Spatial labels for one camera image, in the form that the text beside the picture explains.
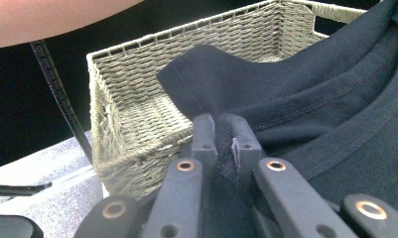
t-shirt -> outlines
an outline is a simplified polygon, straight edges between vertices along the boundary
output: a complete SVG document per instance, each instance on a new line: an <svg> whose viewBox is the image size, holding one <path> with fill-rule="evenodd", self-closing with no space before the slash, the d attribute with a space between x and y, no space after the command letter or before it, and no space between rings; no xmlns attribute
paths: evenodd
<svg viewBox="0 0 398 238"><path fill-rule="evenodd" d="M279 62L211 46L174 59L158 79L189 119L211 113L219 153L205 237L254 237L235 191L231 130L245 118L270 157L289 161L325 199L378 197L398 210L398 1L386 0L329 38Z"/></svg>

metal rivet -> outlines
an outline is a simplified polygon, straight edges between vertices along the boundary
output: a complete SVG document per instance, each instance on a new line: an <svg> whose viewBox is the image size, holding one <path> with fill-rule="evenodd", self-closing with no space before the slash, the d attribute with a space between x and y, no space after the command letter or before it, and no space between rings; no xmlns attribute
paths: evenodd
<svg viewBox="0 0 398 238"><path fill-rule="evenodd" d="M268 162L266 166L272 171L284 171L286 169L285 164L278 161Z"/></svg>
<svg viewBox="0 0 398 238"><path fill-rule="evenodd" d="M367 206L373 208L374 211L367 210L366 209ZM387 212L385 212L385 210L381 206L371 201L368 200L357 201L355 207L360 213L364 214L369 218L375 220L384 220L387 218Z"/></svg>
<svg viewBox="0 0 398 238"><path fill-rule="evenodd" d="M102 215L106 219L115 219L122 216L126 211L127 206L123 201L112 201L103 208Z"/></svg>
<svg viewBox="0 0 398 238"><path fill-rule="evenodd" d="M179 162L177 164L177 169L182 172L192 171L194 168L195 164L189 161Z"/></svg>

person's arm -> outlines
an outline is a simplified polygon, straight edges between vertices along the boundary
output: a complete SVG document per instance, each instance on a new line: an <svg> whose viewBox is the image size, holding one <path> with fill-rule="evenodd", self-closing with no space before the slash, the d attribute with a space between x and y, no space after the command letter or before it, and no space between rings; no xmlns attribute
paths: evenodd
<svg viewBox="0 0 398 238"><path fill-rule="evenodd" d="M142 0L0 0L0 48L92 24Z"/></svg>

white surface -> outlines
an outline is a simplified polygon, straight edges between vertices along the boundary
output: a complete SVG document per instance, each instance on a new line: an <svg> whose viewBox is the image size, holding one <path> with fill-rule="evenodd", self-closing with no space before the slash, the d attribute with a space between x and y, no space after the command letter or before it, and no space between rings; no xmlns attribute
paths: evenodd
<svg viewBox="0 0 398 238"><path fill-rule="evenodd" d="M45 237L72 237L82 219L103 197L101 182L75 138L0 168L0 184L36 185L49 181L53 182L52 187L29 197L6 202L9 197L0 197L0 214L31 218Z"/></svg>

wicker basket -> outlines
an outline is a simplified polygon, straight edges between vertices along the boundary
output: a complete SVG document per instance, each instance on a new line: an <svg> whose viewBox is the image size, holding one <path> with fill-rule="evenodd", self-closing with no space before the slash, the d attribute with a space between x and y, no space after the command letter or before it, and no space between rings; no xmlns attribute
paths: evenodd
<svg viewBox="0 0 398 238"><path fill-rule="evenodd" d="M156 79L172 59L209 44L246 60L283 60L326 37L314 31L316 16L349 23L363 12L269 0L87 55L93 165L109 192L150 193L191 139L191 121Z"/></svg>

